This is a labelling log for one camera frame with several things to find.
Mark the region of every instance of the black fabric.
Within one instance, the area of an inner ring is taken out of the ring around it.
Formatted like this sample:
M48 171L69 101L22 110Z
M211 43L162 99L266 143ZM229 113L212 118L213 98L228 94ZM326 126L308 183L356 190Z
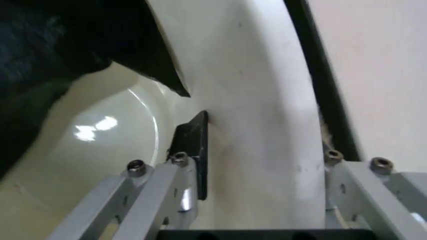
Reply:
M112 60L189 96L143 0L0 0L0 178L71 83Z

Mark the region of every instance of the metal frame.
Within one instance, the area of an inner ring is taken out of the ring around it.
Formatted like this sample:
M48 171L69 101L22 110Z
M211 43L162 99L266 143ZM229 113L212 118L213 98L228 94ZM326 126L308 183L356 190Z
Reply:
M422 225L364 162L335 165L328 192L351 228L371 229L379 239L427 239Z
M124 172L101 181L47 239L98 239L114 219L120 224L114 240L154 239L162 225L188 229L197 216L197 171L192 158L185 161L145 166L140 177Z

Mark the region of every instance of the white curved surface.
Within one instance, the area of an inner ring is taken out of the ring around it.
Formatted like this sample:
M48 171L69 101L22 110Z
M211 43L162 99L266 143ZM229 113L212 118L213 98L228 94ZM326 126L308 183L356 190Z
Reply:
M164 161L175 129L166 109L157 83L116 63L78 80L1 183L0 238L44 239L130 160Z
M2 238L43 239L129 160L163 161L175 126L204 109L209 192L192 227L322 228L317 105L283 2L149 2L192 98L118 64L80 79L1 183Z
M427 1L309 3L363 159L427 172Z
M283 1L148 2L211 117L211 185L194 227L323 227L317 105Z

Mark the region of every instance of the screw hole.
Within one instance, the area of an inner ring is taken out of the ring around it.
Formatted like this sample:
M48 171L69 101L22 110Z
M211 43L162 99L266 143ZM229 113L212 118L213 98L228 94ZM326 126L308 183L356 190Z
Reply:
M381 165L384 165L384 166L387 166L387 165L390 164L390 162L388 160L381 159L381 158L378 159L378 163L381 164Z
M126 205L128 204L128 198L129 198L128 195L124 196L124 198L123 198L123 207L126 207Z
M160 226L160 229L161 230L164 230L164 229L166 229L166 227L169 225L169 217L165 217L164 219L163 219L163 222L162 222L162 224L161 224L161 226Z
M346 194L346 186L344 184L339 185L339 189L341 189L342 194Z

